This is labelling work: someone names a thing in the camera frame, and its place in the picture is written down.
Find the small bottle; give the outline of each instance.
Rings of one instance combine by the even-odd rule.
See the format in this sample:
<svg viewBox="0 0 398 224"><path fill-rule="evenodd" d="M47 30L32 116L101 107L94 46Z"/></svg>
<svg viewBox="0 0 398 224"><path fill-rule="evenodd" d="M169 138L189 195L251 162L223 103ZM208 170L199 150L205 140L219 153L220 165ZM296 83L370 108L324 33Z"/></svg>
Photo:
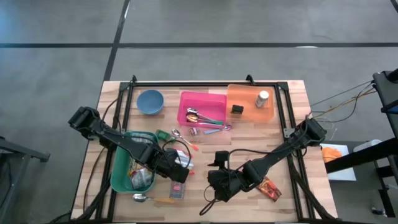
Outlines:
<svg viewBox="0 0 398 224"><path fill-rule="evenodd" d="M261 91L260 94L257 96L256 106L258 108L264 106L264 104L268 100L268 96L269 96L269 94L267 91Z"/></svg>

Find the small box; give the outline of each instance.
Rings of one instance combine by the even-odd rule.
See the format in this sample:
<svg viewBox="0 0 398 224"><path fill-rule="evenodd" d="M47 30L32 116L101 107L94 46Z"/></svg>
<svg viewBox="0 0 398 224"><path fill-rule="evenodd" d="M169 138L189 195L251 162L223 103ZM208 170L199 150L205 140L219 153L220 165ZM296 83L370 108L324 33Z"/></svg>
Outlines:
<svg viewBox="0 0 398 224"><path fill-rule="evenodd" d="M231 113L242 114L243 113L243 106L233 105Z"/></svg>

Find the snack package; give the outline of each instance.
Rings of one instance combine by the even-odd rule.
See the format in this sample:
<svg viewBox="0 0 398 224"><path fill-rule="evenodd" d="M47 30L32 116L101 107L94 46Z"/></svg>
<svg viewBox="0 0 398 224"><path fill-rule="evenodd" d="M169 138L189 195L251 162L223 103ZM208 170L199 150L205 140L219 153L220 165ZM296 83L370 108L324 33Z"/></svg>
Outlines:
<svg viewBox="0 0 398 224"><path fill-rule="evenodd" d="M170 198L183 199L185 192L185 184L172 181L172 187L170 189Z"/></svg>
<svg viewBox="0 0 398 224"><path fill-rule="evenodd" d="M278 198L282 195L280 190L275 186L272 181L268 179L268 177L264 177L264 180L257 188L265 195L273 199L274 202L278 200Z"/></svg>
<svg viewBox="0 0 398 224"><path fill-rule="evenodd" d="M186 167L189 161L189 155L181 151L179 149L176 149L178 155L180 156L179 158L175 158L175 162L178 164L181 164L181 166ZM191 161L189 162L188 169L190 170L190 174L193 174L193 156L191 155Z"/></svg>
<svg viewBox="0 0 398 224"><path fill-rule="evenodd" d="M140 189L142 187L148 187L152 184L152 172L146 168L141 168L136 171L131 179L132 187L134 189Z"/></svg>

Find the green plastic bin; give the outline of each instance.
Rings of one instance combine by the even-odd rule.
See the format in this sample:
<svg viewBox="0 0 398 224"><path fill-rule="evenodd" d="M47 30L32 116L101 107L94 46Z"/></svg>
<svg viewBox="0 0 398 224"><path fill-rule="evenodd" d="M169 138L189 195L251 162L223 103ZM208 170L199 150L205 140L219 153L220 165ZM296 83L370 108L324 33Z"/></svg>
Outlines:
<svg viewBox="0 0 398 224"><path fill-rule="evenodd" d="M154 133L150 133L147 131L129 131L126 134L131 135L131 133L148 134L154 137L155 142L158 142L157 136ZM141 194L153 188L153 186L155 185L156 175L154 177L154 181L150 186L140 189L133 189L131 179L127 175L129 166L130 153L118 146L118 148L116 149L116 157L114 159L113 171L111 176L111 186L113 190L120 193Z"/></svg>

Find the orange plastic bin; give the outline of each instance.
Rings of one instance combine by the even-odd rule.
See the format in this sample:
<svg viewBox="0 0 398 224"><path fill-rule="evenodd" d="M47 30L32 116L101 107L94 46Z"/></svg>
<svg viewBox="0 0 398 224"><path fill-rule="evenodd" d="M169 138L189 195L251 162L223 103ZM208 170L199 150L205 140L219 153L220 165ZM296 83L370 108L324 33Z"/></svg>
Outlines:
<svg viewBox="0 0 398 224"><path fill-rule="evenodd" d="M258 94L267 91L268 100L263 107L256 106ZM232 114L232 106L243 106L242 114ZM274 117L274 88L266 86L228 85L226 113L232 120L269 121Z"/></svg>

